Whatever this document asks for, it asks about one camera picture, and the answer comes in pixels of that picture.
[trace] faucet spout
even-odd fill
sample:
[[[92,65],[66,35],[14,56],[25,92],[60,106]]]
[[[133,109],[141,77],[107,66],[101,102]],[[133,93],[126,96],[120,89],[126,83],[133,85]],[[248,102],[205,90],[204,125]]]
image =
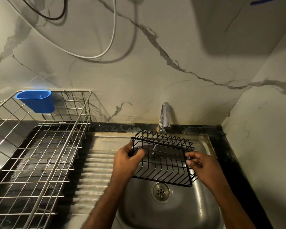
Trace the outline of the faucet spout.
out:
[[[165,134],[167,129],[170,129],[170,105],[164,102],[159,120],[159,132]]]

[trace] person's left hand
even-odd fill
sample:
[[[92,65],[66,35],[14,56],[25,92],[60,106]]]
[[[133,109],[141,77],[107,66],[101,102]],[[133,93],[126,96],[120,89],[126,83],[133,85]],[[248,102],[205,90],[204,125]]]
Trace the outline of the person's left hand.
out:
[[[133,141],[120,148],[113,158],[113,171],[111,180],[128,183],[136,172],[138,164],[145,155],[143,149],[139,149],[133,157],[128,156],[128,152],[133,146]]]

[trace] wall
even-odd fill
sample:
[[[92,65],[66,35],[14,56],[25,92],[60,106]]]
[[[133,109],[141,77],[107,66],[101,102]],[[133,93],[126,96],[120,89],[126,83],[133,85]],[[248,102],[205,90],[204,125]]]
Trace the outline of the wall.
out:
[[[96,55],[110,41],[112,0],[69,0],[57,23],[12,1],[67,50]],[[62,10],[62,0],[31,1],[52,17]],[[286,0],[251,1],[117,0],[111,50],[85,61],[0,0],[0,101],[21,89],[84,89],[97,121],[157,123],[167,101],[173,124],[221,124],[286,31]]]
[[[251,84],[224,132],[274,228],[286,229],[286,34]]]

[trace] dish rack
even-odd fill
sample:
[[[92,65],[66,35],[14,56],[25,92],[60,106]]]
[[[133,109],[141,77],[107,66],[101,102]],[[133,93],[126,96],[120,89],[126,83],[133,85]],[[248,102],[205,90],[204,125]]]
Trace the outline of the dish rack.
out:
[[[0,104],[0,229],[47,228],[92,122],[92,93],[52,91],[50,114],[34,113],[17,93]]]
[[[141,130],[131,141],[134,143],[130,155],[135,155],[141,148],[145,151],[134,178],[184,187],[191,187],[198,178],[194,170],[186,164],[185,153],[194,151],[189,140]]]

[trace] white cable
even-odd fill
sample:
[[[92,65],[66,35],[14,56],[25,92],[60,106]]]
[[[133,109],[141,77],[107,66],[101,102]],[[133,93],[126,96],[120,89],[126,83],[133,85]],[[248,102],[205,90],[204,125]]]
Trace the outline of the white cable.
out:
[[[27,23],[29,24],[30,27],[32,27],[38,34],[40,34],[45,40],[47,40],[49,43],[51,43],[52,45],[56,46],[57,48],[61,49],[62,51],[70,54],[70,55],[73,55],[73,56],[76,56],[76,57],[79,57],[79,58],[83,58],[83,59],[96,59],[96,58],[99,58],[101,56],[103,56],[104,54],[106,54],[109,49],[111,48],[111,45],[113,43],[113,40],[114,40],[114,36],[116,35],[116,0],[113,0],[113,32],[112,32],[112,37],[111,37],[111,41],[109,43],[109,46],[107,47],[107,49],[97,55],[97,56],[81,56],[81,55],[77,55],[77,54],[74,54],[70,51],[67,51],[63,48],[61,48],[60,46],[56,45],[54,42],[52,42],[50,39],[46,38],[46,36],[44,36],[39,30],[37,30],[28,20],[26,20],[24,18],[24,16],[22,15],[22,13],[13,5],[13,3],[10,1],[10,0],[7,0],[7,2],[13,7],[13,9],[20,15],[20,17]]]

